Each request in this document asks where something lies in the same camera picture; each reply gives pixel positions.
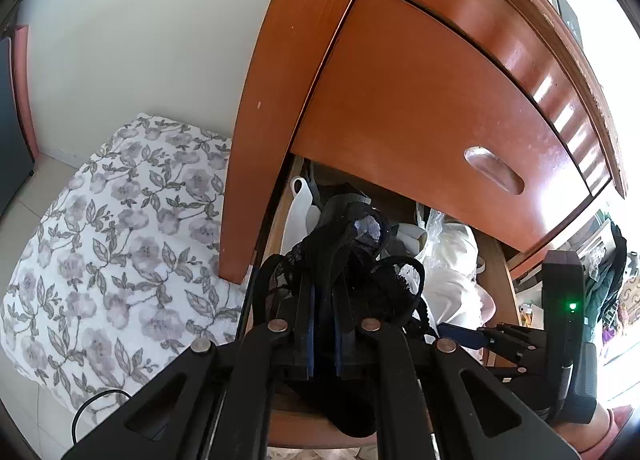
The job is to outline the person's right hand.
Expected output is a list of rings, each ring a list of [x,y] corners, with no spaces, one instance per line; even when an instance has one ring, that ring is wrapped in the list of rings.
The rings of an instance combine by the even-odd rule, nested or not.
[[[556,422],[552,428],[582,459],[601,459],[615,444],[634,415],[631,406],[605,408],[597,404],[588,423]]]

